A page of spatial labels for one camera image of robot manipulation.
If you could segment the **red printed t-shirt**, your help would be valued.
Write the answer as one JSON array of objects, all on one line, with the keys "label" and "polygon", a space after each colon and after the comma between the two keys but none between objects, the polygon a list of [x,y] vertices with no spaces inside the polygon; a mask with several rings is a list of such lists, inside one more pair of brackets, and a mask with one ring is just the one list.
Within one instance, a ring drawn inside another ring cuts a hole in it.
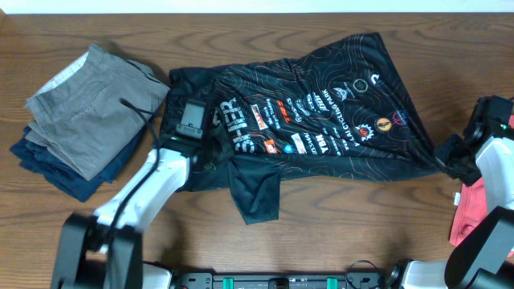
[{"label": "red printed t-shirt", "polygon": [[450,243],[458,246],[486,217],[487,199],[483,178],[472,185],[462,185],[460,193],[454,193],[455,216],[451,226]]}]

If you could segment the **black cycling jersey orange lines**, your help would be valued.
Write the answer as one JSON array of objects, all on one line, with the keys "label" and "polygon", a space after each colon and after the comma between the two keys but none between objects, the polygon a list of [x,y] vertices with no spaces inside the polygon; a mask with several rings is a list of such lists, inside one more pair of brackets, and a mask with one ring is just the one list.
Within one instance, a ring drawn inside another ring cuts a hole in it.
[{"label": "black cycling jersey orange lines", "polygon": [[246,224],[279,217],[283,180],[310,176],[404,181],[437,172],[434,147],[382,37],[351,35],[298,59],[169,73],[160,134],[186,102],[206,104],[204,140],[219,158]]}]

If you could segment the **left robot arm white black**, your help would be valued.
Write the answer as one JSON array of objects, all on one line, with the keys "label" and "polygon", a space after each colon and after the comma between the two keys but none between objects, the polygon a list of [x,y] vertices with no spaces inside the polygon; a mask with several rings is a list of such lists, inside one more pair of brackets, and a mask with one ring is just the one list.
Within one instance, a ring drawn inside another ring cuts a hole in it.
[{"label": "left robot arm white black", "polygon": [[173,273],[145,263],[143,234],[198,161],[232,154],[220,140],[167,135],[154,141],[145,164],[91,216],[63,224],[51,279],[53,288],[171,288]]}]

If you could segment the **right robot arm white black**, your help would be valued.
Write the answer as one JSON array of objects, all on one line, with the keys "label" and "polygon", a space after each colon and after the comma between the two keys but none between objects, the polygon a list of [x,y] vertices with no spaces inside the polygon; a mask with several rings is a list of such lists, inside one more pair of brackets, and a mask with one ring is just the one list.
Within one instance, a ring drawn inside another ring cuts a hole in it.
[{"label": "right robot arm white black", "polygon": [[443,172],[465,185],[483,180],[487,215],[442,262],[408,262],[398,288],[511,288],[513,265],[513,102],[477,100],[462,136],[452,135],[435,156]]}]

